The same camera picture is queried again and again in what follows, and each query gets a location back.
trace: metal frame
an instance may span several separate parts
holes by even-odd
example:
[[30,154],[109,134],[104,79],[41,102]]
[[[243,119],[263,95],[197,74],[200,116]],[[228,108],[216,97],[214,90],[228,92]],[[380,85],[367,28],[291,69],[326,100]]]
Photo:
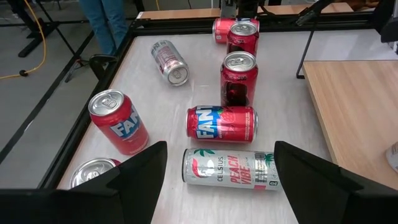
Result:
[[[260,32],[314,32],[315,30],[352,30],[373,28],[371,12],[322,14],[317,18],[317,21],[309,21],[301,27],[284,23],[285,21],[295,19],[296,17],[297,15],[282,15],[275,17],[260,16],[258,18],[260,20]],[[95,75],[99,78],[99,82],[91,93],[86,105],[80,112],[79,117],[64,140],[57,156],[52,161],[51,166],[47,170],[38,188],[57,188],[60,179],[63,177],[66,168],[68,167],[91,122],[90,114],[87,110],[90,98],[110,86],[124,56],[127,54],[129,47],[136,37],[145,35],[210,34],[212,32],[214,19],[216,18],[162,19],[154,21],[150,19],[139,19],[131,23],[127,35],[116,52],[116,57],[94,55],[90,58],[90,66]],[[103,62],[108,62],[106,69],[102,66],[98,66]]]

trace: gray floor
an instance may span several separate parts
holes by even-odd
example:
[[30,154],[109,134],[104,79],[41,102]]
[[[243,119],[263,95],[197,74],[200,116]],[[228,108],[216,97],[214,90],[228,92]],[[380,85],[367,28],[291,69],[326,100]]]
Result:
[[[126,16],[137,15],[132,1],[126,1]],[[211,1],[191,0],[193,8],[211,7]],[[304,0],[284,1],[284,4],[299,4]],[[84,19],[76,1],[62,1],[62,10],[56,4],[47,3],[45,8],[54,20],[70,21]],[[156,10],[155,0],[144,0],[146,10]],[[159,0],[162,10],[188,9],[186,0]],[[35,13],[47,20],[38,7]],[[8,5],[0,5],[0,24],[21,23],[15,18]],[[91,32],[89,24],[61,25],[59,29],[76,50]],[[29,31],[25,27],[0,28],[0,77],[17,74],[19,70],[28,70],[37,66],[43,56],[42,45],[28,57],[19,58],[18,52],[29,42]],[[47,60],[36,72],[27,78],[0,80],[0,149],[10,140],[29,113],[39,102],[50,85],[60,74],[72,54],[60,36],[53,32],[46,38]],[[100,53],[95,39],[83,52],[83,58]],[[36,187],[52,159],[58,152],[66,135],[96,85],[96,78],[89,68],[82,68],[74,73],[69,83],[62,83],[48,100],[39,115],[25,130],[24,135],[12,151],[0,164],[0,188]],[[15,167],[24,166],[26,172],[14,174]]]

